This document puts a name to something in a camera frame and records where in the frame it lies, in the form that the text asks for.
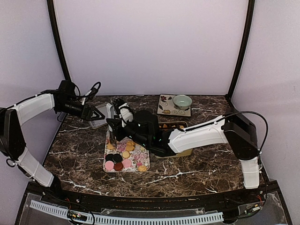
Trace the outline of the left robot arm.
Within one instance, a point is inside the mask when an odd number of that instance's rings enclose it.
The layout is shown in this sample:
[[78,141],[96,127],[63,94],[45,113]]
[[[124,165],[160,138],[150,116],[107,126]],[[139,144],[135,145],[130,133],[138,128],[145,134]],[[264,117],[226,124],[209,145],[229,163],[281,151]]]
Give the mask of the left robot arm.
[[55,90],[44,90],[0,110],[0,151],[7,157],[9,166],[17,166],[28,178],[48,188],[48,197],[55,204],[66,201],[66,193],[60,190],[60,179],[48,171],[36,158],[31,147],[40,147],[44,138],[29,126],[49,111],[65,113],[85,121],[103,120],[105,116],[88,100],[98,93],[101,82],[95,83],[84,95],[76,93],[77,85],[61,81]]

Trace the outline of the silver tin lid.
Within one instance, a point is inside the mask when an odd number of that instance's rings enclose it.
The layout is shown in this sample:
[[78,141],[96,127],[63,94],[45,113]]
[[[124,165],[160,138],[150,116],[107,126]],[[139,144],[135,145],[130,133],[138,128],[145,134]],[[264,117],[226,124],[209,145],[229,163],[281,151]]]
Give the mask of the silver tin lid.
[[107,125],[106,119],[108,118],[107,104],[96,106],[97,114],[93,114],[93,118],[96,120],[89,121],[91,128],[96,129],[104,125]]

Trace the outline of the floral cookie tray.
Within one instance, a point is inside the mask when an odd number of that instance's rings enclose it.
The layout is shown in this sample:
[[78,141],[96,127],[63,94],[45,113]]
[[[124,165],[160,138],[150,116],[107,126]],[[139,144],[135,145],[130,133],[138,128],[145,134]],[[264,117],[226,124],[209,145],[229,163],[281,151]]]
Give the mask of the floral cookie tray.
[[[111,171],[105,170],[105,156],[107,154],[120,154],[124,159],[129,159],[132,161],[130,168],[123,168],[121,171]],[[131,139],[125,137],[120,142],[117,142],[117,148],[114,148],[109,141],[109,131],[106,132],[105,140],[105,150],[104,150],[104,162],[103,170],[106,173],[122,173],[122,172],[140,172],[138,171],[138,166],[145,165],[147,170],[150,169],[150,154],[149,152],[141,145],[133,142]]]

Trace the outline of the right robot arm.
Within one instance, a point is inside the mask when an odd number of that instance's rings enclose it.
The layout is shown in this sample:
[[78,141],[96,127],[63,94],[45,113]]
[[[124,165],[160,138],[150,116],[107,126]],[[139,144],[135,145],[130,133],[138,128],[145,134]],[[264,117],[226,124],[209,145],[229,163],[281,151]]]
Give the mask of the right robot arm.
[[175,156],[189,149],[227,143],[240,161],[245,189],[239,199],[250,203],[257,196],[260,183],[259,155],[256,126],[242,112],[234,108],[224,116],[186,128],[161,130],[156,115],[147,110],[131,113],[120,107],[117,119],[108,118],[108,125],[117,141],[128,137],[158,157]]

